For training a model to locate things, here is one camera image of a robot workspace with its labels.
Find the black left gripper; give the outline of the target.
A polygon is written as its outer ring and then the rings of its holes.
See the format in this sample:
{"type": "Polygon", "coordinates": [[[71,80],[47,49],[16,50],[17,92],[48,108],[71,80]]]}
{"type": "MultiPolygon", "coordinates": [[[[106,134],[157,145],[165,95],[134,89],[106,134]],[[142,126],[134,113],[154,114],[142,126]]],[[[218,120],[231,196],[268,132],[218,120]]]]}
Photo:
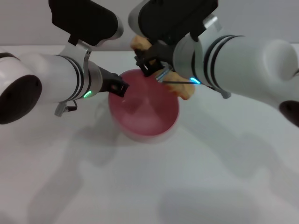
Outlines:
{"type": "Polygon", "coordinates": [[[99,67],[102,77],[102,86],[99,92],[110,92],[119,97],[124,97],[129,84],[124,81],[122,76],[109,72],[106,69],[99,67]]]}

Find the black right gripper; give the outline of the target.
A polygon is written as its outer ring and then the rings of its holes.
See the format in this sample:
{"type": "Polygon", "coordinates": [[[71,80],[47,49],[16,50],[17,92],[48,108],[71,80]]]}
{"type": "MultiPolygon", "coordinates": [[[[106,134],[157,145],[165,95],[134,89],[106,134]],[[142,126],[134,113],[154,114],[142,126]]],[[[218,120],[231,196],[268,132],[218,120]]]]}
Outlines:
{"type": "Polygon", "coordinates": [[[156,42],[149,48],[149,61],[144,59],[143,50],[134,50],[134,59],[136,61],[136,65],[140,67],[144,76],[149,77],[164,68],[161,62],[165,62],[173,66],[174,49],[174,45],[156,42]]]}

